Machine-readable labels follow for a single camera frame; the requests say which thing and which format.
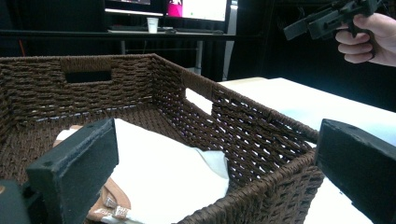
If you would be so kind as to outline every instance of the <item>woven wicker texture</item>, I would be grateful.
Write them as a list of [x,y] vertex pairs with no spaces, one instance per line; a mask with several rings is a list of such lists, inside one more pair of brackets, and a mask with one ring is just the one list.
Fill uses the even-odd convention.
[[[180,223],[303,223],[322,182],[306,143],[318,132],[157,55],[9,58],[0,69],[0,178],[26,181],[25,167],[72,124],[121,118],[225,152],[227,196]],[[111,80],[65,79],[92,71]],[[211,115],[186,99],[186,88],[213,103]]]

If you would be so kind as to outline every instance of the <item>white fabric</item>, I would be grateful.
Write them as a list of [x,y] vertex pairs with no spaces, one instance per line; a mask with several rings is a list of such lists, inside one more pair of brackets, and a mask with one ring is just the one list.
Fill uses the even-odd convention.
[[111,178],[128,196],[131,211],[126,222],[114,217],[103,222],[175,223],[225,196],[223,152],[187,147],[122,119],[115,123],[120,163]]

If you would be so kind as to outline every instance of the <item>white cup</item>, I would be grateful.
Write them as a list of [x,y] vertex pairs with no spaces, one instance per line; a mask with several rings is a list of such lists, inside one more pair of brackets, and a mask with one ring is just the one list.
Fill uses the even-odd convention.
[[148,18],[148,32],[151,34],[157,34],[158,29],[158,18]]

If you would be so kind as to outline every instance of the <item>white table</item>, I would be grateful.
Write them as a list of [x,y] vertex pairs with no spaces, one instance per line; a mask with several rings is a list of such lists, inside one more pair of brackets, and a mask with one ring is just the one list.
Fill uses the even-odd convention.
[[[299,120],[315,130],[323,119],[342,121],[396,146],[396,113],[318,91],[284,78],[246,78],[220,82],[250,99]],[[211,103],[192,91],[188,99],[210,114]],[[325,178],[311,203],[305,224],[371,224],[340,190]]]

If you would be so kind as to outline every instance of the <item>computer monitor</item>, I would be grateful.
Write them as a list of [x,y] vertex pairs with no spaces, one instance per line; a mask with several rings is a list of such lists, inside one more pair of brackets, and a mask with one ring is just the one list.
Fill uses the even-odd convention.
[[162,17],[163,0],[105,0],[105,12]]
[[165,0],[166,16],[208,21],[226,21],[229,0]]

